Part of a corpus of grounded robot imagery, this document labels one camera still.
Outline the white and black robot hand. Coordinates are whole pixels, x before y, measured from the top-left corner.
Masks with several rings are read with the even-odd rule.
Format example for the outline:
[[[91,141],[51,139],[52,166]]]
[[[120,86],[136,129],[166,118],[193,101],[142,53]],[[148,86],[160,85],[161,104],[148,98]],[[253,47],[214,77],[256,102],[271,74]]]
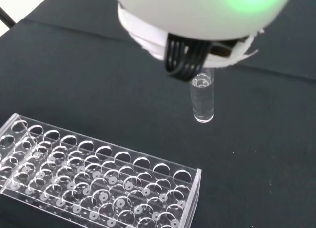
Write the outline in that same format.
[[[250,57],[249,48],[290,0],[116,0],[128,34],[167,73],[188,82],[203,68]]]

